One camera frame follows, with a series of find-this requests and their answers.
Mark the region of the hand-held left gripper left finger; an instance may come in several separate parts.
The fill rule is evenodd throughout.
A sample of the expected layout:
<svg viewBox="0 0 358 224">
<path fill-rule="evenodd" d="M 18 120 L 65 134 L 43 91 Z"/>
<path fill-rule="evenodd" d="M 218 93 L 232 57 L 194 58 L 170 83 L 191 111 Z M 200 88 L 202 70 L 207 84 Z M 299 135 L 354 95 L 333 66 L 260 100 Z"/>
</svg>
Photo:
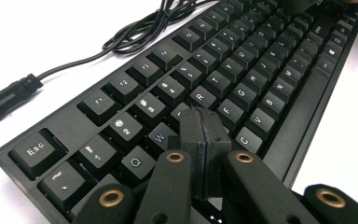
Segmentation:
<svg viewBox="0 0 358 224">
<path fill-rule="evenodd" d="M 191 107 L 181 112 L 180 148 L 191 158 L 192 197 L 206 199 L 205 188 L 205 135 L 201 125 L 201 112 L 198 107 Z"/>
</svg>

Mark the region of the black computer keyboard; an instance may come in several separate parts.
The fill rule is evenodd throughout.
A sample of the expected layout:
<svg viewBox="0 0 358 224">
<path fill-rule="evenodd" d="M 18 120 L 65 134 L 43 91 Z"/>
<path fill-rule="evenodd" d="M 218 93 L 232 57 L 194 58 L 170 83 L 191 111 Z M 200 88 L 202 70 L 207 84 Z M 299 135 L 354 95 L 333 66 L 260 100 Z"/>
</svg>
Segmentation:
<svg viewBox="0 0 358 224">
<path fill-rule="evenodd" d="M 358 9 L 222 0 L 0 147 L 0 167 L 53 224 L 107 183 L 143 186 L 182 111 L 214 111 L 291 186 L 358 32 Z"/>
</svg>

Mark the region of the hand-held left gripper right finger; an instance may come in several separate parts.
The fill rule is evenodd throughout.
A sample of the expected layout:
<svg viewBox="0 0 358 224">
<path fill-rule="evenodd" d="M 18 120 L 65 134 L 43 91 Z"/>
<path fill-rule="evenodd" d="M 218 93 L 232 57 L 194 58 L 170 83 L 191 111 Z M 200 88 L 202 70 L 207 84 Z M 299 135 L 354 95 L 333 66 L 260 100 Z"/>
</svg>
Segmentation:
<svg viewBox="0 0 358 224">
<path fill-rule="evenodd" d="M 206 140 L 204 196 L 206 199 L 221 197 L 223 194 L 222 164 L 232 149 L 232 143 L 221 119 L 215 112 L 204 110 L 202 118 Z"/>
</svg>

